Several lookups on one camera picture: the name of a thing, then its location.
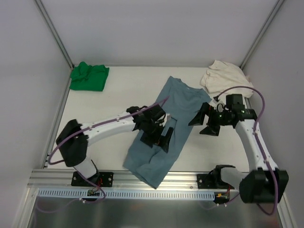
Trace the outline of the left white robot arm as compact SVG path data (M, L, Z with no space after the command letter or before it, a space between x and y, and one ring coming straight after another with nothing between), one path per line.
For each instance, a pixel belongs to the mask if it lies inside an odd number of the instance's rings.
M123 113L99 122L79 123L70 120L56 139L63 161L67 167L73 167L82 175L88 186L97 184L99 175L92 160L87 158L87 148L92 144L120 133L142 131L141 142L149 147L161 147L169 150L173 128L165 129L169 121L167 114L159 104L151 106L131 106Z

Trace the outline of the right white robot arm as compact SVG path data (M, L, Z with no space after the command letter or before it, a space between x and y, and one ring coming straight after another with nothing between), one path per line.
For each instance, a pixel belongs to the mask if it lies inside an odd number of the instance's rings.
M217 165L203 183L219 189L237 188L244 203L279 203L289 181L288 173L280 170L272 159L261 135L257 114L245 107L243 96L227 95L221 111L204 102L189 125L203 125L206 116L208 121L200 134L218 136L222 126L232 126L244 147L249 173L244 176L233 165Z

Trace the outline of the blue-grey t-shirt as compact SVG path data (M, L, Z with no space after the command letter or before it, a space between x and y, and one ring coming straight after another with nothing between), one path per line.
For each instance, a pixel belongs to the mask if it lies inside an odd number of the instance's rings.
M156 101L167 99L163 105L165 112L171 115L165 129L173 127L169 151L154 145L152 148L140 141L143 134L139 131L129 147L123 167L139 180L156 189L178 159L192 127L188 123L194 118L204 102L211 98L203 89L192 88L179 78L170 76L159 93Z

